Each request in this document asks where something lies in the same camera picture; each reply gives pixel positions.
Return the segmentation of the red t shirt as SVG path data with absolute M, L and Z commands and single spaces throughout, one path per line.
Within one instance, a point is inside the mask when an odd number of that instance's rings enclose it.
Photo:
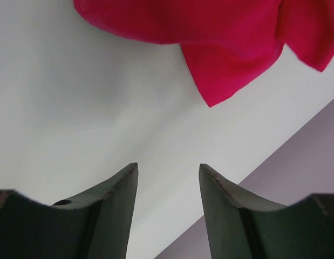
M 91 25 L 154 44 L 179 44 L 208 106 L 266 71 L 288 46 L 324 71 L 334 56 L 334 1 L 74 1 Z

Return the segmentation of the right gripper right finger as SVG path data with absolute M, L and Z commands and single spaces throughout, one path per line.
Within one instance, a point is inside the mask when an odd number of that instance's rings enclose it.
M 206 164 L 199 183 L 212 258 L 334 258 L 334 194 L 285 206 Z

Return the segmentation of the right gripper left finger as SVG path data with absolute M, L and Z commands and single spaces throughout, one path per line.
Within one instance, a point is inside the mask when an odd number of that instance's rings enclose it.
M 0 258 L 125 258 L 138 165 L 51 206 L 0 190 Z

